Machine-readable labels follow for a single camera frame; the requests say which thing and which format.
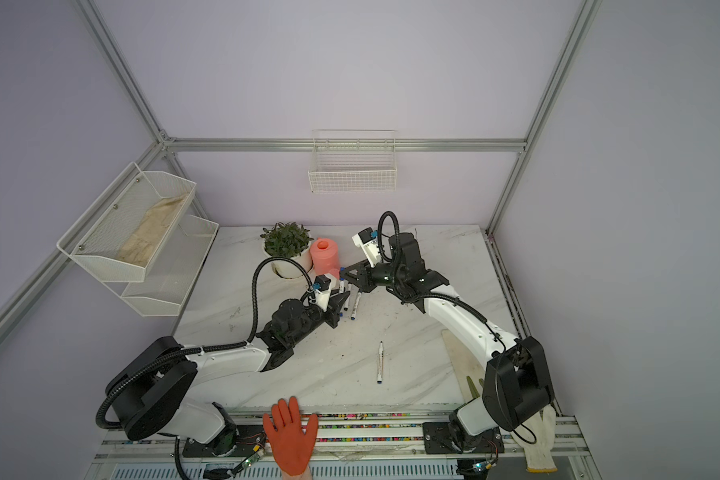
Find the human hand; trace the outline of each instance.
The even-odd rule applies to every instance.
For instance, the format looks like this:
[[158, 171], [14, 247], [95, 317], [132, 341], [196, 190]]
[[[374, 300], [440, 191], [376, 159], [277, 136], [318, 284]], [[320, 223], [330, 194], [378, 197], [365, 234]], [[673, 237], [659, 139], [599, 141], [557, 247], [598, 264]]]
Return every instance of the human hand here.
[[317, 415], [313, 413], [309, 417], [306, 432], [302, 432], [296, 397], [291, 397], [288, 405], [280, 398], [277, 405], [272, 406], [272, 417], [264, 414], [264, 432], [275, 462], [284, 473], [297, 476], [307, 470], [317, 438]]

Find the wrist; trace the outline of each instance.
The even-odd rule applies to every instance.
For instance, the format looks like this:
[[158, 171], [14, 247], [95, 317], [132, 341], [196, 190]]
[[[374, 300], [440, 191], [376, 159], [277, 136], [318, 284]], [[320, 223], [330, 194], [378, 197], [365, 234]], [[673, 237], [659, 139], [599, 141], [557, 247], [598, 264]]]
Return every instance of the wrist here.
[[301, 475], [288, 475], [283, 472], [282, 480], [312, 480], [312, 472], [309, 471], [309, 466]]

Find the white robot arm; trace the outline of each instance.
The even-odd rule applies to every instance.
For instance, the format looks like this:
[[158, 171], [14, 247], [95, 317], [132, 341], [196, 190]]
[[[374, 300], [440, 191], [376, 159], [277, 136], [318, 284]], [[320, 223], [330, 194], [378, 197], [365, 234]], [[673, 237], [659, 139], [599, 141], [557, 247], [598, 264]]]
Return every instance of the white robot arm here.
[[[482, 397], [451, 415], [453, 425], [449, 429], [455, 445], [497, 426], [514, 430], [554, 399], [541, 345], [531, 337], [521, 340], [502, 330], [463, 302], [447, 279], [426, 269], [418, 242], [412, 234], [398, 231], [394, 214], [384, 214], [379, 229], [386, 216], [395, 224], [395, 235], [390, 238], [392, 258], [384, 254], [377, 231], [367, 228], [353, 238], [367, 259], [346, 267], [342, 275], [362, 292], [384, 286], [401, 302], [415, 304], [442, 322], [480, 364], [486, 365]], [[229, 443], [219, 439], [234, 432], [231, 419], [217, 404], [192, 400], [186, 396], [187, 390], [222, 376], [277, 368], [319, 325], [325, 322], [336, 328], [338, 313], [348, 296], [348, 292], [336, 293], [336, 283], [329, 274], [318, 276], [310, 289], [313, 291], [308, 290], [300, 300], [283, 301], [255, 338], [252, 332], [249, 341], [228, 350], [209, 352], [206, 349], [216, 347], [181, 346], [172, 337], [158, 339], [107, 387], [107, 400], [113, 397], [109, 405], [120, 423], [104, 419], [109, 408], [106, 401], [96, 423], [103, 428], [125, 428], [131, 439], [162, 432], [203, 444], [217, 442], [219, 448], [225, 448], [222, 446]], [[173, 359], [167, 361], [169, 353]]]

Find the wire basket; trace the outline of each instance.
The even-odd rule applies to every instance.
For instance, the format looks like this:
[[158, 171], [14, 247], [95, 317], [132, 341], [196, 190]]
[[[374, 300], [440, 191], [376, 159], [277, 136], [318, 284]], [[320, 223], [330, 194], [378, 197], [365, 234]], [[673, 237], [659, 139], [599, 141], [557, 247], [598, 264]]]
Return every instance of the wire basket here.
[[393, 191], [397, 180], [394, 140], [315, 140], [313, 193]]
[[[144, 282], [186, 209], [195, 196], [196, 184], [161, 171], [142, 171], [132, 179], [72, 252], [57, 246], [99, 282]], [[170, 225], [145, 265], [129, 264], [116, 257], [141, 224], [146, 211], [163, 198], [186, 195], [176, 207]]]
[[120, 298], [142, 316], [178, 316], [218, 229], [215, 222], [184, 215], [144, 282], [128, 283]]

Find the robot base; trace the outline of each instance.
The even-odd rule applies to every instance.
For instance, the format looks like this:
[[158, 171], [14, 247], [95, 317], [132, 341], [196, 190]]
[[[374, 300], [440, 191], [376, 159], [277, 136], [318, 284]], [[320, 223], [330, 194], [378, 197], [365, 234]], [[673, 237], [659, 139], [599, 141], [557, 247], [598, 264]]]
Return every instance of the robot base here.
[[[227, 457], [248, 458], [253, 455], [253, 447], [256, 446], [256, 439], [263, 444], [264, 426], [262, 425], [238, 425], [237, 439], [235, 446]], [[199, 442], [187, 442], [184, 444], [184, 458], [223, 458], [215, 457], [210, 445], [204, 445]]]
[[451, 437], [450, 430], [448, 428], [448, 422], [427, 422], [422, 425], [424, 430], [424, 451], [427, 454], [442, 454], [442, 453], [504, 453], [504, 442], [501, 439], [501, 433], [499, 428], [492, 428], [482, 432], [479, 436], [472, 437], [474, 439], [474, 446], [466, 448], [466, 452], [459, 451], [452, 443], [453, 438]]

